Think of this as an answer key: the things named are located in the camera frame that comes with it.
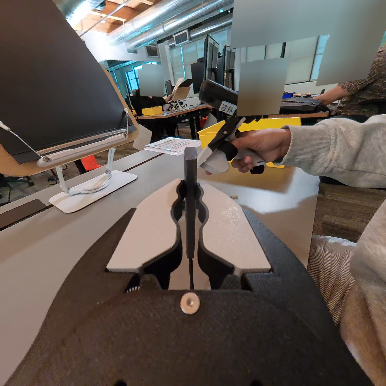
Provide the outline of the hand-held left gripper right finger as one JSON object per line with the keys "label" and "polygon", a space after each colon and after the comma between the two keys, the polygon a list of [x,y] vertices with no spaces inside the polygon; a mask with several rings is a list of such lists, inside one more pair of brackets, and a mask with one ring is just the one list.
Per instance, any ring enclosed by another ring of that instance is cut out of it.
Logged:
{"label": "hand-held left gripper right finger", "polygon": [[268,273],[271,264],[242,207],[206,182],[199,183],[199,243],[202,251],[235,275]]}

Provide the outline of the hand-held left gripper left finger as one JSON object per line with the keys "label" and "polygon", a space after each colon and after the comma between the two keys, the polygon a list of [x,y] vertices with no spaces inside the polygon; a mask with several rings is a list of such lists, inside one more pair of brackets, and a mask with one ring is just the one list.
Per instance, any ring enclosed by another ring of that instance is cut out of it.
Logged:
{"label": "hand-held left gripper left finger", "polygon": [[137,206],[106,266],[108,271],[141,273],[178,246],[182,187],[183,181],[174,179]]}

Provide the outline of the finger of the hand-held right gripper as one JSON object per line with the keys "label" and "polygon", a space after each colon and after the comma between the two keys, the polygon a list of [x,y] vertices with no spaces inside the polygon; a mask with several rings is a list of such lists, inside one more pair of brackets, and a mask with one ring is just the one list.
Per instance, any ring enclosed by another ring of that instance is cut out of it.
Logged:
{"label": "finger of the hand-held right gripper", "polygon": [[197,167],[229,167],[231,161],[238,154],[238,149],[233,145],[235,135],[245,117],[232,116],[227,121],[221,121],[205,128],[200,134],[206,135],[206,131],[215,136],[200,152],[197,158]]}

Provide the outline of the person's right forearm grey sleeve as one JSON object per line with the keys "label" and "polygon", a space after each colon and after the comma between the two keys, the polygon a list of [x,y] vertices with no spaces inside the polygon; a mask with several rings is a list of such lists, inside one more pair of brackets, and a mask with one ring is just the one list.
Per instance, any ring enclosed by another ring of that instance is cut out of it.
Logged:
{"label": "person's right forearm grey sleeve", "polygon": [[301,168],[360,188],[386,187],[386,116],[364,123],[346,118],[323,120],[314,126],[283,128],[291,132],[287,154],[275,165]]}

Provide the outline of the person's right hand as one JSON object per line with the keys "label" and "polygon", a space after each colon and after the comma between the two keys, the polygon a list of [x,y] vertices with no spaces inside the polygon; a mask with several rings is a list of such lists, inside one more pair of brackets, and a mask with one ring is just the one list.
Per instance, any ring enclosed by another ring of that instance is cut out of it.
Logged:
{"label": "person's right hand", "polygon": [[282,159],[289,151],[292,134],[288,128],[242,132],[232,141],[238,151],[250,149],[266,162]]}

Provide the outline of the black monitor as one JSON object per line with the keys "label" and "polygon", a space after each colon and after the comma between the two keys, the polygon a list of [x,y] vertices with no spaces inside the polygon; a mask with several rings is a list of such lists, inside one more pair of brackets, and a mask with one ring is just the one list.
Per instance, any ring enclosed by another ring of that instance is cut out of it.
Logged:
{"label": "black monitor", "polygon": [[204,44],[204,80],[218,83],[218,54],[219,43],[207,34]]}
{"label": "black monitor", "polygon": [[235,91],[235,56],[236,49],[225,45],[223,48],[221,84]]}

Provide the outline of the printed paper sheet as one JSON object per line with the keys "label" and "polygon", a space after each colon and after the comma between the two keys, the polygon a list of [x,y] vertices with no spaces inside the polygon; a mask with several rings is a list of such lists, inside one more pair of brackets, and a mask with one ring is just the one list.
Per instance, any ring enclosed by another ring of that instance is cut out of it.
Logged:
{"label": "printed paper sheet", "polygon": [[167,137],[160,141],[145,145],[143,150],[153,151],[173,156],[182,155],[187,147],[201,147],[201,142],[194,139]]}

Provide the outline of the cardboard box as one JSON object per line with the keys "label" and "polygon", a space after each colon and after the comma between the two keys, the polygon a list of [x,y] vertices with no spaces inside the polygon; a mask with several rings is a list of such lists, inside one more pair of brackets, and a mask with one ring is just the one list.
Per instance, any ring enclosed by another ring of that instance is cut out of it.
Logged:
{"label": "cardboard box", "polygon": [[175,87],[173,88],[170,102],[176,102],[178,100],[184,100],[186,99],[187,95],[190,92],[191,85],[193,84],[192,79],[184,79],[179,78],[175,84]]}

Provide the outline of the pale cardboard sheet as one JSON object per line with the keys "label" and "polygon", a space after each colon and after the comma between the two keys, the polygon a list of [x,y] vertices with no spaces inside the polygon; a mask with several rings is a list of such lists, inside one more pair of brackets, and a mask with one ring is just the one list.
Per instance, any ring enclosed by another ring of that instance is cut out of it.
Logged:
{"label": "pale cardboard sheet", "polygon": [[151,143],[152,131],[139,124],[137,132],[138,135],[133,141],[132,147],[135,150],[141,151],[144,147]]}

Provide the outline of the black bag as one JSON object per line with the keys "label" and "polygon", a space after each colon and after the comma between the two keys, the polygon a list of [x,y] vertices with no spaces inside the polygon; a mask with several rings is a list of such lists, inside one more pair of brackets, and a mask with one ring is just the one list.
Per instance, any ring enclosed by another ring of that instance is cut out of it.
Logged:
{"label": "black bag", "polygon": [[321,100],[304,97],[282,99],[279,114],[330,112]]}

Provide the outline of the orange plastic item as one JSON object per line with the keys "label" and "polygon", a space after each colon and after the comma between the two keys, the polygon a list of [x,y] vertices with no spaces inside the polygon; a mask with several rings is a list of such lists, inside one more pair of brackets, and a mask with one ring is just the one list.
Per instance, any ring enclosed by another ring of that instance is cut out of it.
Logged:
{"label": "orange plastic item", "polygon": [[83,157],[81,159],[82,165],[86,172],[98,169],[101,165],[98,164],[94,155]]}

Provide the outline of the person's beige trousers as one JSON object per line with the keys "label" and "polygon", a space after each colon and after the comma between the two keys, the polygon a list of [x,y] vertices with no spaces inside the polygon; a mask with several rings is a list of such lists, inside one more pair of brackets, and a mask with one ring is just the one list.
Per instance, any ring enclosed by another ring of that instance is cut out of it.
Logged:
{"label": "person's beige trousers", "polygon": [[312,235],[307,271],[324,298],[336,326],[355,283],[350,272],[356,243],[331,236]]}

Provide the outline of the person's grey sweatshirt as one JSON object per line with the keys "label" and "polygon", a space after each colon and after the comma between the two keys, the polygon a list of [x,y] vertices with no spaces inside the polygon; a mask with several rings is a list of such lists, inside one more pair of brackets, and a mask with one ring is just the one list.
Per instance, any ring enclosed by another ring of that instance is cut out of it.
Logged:
{"label": "person's grey sweatshirt", "polygon": [[386,203],[354,248],[355,283],[345,300],[341,337],[374,385],[386,385]]}

